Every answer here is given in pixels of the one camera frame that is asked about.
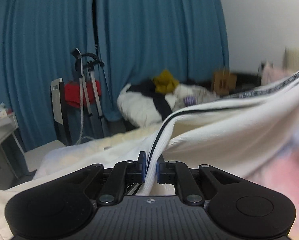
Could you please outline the grey jacket with purple label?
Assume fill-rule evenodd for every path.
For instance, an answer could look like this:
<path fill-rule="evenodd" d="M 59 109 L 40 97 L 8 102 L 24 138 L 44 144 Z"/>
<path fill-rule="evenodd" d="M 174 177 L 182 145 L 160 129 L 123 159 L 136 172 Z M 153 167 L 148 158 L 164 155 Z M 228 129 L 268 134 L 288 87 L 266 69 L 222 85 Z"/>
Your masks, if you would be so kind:
<path fill-rule="evenodd" d="M 199 105 L 219 99 L 215 92 L 210 92 L 205 87 L 182 83 L 174 90 L 174 95 L 185 106 Z"/>

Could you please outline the black garment on pile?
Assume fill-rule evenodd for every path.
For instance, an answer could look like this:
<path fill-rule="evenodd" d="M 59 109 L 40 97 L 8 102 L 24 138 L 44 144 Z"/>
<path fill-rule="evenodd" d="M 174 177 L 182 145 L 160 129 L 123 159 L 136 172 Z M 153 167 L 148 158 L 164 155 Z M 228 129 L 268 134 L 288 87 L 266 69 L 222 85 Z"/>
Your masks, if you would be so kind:
<path fill-rule="evenodd" d="M 160 93 L 157 93 L 155 90 L 156 86 L 154 85 L 154 82 L 150 79 L 142 81 L 138 85 L 131 85 L 127 89 L 128 92 L 138 92 L 141 93 L 143 96 L 152 98 L 156 110 L 161 115 L 162 121 L 164 121 L 172 113 L 172 109 L 166 101 L 165 96 Z"/>

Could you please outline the mustard yellow garment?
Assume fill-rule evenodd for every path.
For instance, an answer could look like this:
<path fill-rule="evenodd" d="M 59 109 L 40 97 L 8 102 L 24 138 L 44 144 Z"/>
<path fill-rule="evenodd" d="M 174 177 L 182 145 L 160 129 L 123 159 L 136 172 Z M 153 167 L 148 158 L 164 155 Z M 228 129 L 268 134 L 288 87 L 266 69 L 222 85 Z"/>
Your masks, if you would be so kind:
<path fill-rule="evenodd" d="M 166 69 L 160 75 L 153 78 L 153 83 L 155 85 L 155 92 L 162 95 L 173 93 L 179 85 L 179 81 Z"/>

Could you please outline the red cloth on chair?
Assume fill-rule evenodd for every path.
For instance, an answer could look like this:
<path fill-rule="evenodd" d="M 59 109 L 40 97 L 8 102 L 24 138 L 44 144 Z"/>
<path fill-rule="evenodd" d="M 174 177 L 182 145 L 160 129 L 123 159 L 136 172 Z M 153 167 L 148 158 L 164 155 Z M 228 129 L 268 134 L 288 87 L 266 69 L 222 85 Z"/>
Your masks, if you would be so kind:
<path fill-rule="evenodd" d="M 91 81 L 86 83 L 88 98 L 90 103 L 95 102 L 93 88 Z M 80 90 L 79 90 L 79 83 L 70 81 L 68 82 L 65 87 L 65 101 L 68 105 L 79 108 L 80 107 Z"/>

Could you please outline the brown paper shopping bag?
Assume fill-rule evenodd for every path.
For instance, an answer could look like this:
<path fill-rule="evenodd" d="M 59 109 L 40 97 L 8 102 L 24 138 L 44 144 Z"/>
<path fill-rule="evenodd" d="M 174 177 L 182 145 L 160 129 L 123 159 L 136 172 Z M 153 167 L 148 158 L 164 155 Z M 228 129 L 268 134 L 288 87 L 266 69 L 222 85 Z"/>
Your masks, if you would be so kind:
<path fill-rule="evenodd" d="M 213 73 L 211 90 L 219 96 L 229 95 L 235 89 L 237 75 L 226 69 L 218 70 Z"/>

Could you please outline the white and black chair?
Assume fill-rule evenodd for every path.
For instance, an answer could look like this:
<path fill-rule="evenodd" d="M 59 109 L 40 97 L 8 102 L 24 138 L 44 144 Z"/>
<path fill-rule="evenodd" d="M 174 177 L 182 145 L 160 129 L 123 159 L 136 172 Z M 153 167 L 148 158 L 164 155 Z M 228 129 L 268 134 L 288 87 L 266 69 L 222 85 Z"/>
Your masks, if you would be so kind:
<path fill-rule="evenodd" d="M 62 78 L 51 81 L 50 84 L 51 109 L 53 124 L 57 140 L 65 146 L 72 144 L 67 107 L 65 101 L 65 84 Z"/>

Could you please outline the white dressing table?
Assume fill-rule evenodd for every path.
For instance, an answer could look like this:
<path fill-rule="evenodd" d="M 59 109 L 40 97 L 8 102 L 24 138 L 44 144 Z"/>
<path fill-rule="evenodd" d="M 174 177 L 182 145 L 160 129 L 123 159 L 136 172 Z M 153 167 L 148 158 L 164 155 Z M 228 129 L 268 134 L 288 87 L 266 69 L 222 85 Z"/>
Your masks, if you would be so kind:
<path fill-rule="evenodd" d="M 9 189 L 28 174 L 24 150 L 17 138 L 18 128 L 14 113 L 0 119 L 0 190 Z"/>

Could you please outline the tissue box on table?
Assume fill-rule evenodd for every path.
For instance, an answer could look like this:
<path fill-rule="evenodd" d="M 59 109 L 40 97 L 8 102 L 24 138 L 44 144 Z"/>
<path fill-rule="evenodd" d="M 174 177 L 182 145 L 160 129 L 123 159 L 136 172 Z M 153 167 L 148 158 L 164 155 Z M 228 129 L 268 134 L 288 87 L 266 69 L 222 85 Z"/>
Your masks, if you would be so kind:
<path fill-rule="evenodd" d="M 8 107 L 2 102 L 0 103 L 0 119 L 5 118 L 9 115 Z"/>

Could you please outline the blue curtain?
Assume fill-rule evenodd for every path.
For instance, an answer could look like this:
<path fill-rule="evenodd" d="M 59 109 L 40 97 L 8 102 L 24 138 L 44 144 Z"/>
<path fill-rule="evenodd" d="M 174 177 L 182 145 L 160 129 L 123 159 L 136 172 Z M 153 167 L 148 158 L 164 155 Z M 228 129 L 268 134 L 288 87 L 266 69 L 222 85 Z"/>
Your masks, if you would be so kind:
<path fill-rule="evenodd" d="M 206 81 L 229 64 L 220 0 L 0 0 L 0 103 L 13 109 L 26 150 L 53 141 L 49 86 L 75 77 L 71 51 L 96 53 L 102 108 L 120 119 L 128 83 L 169 70 Z"/>

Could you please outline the beige quilted headboard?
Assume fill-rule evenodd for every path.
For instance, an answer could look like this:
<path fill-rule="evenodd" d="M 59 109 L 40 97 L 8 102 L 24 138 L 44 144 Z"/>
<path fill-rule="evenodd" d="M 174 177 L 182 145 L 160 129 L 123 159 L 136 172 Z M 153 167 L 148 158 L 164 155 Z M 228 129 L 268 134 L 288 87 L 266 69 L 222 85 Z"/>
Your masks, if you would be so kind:
<path fill-rule="evenodd" d="M 290 71 L 299 70 L 299 48 L 285 48 L 283 66 Z"/>

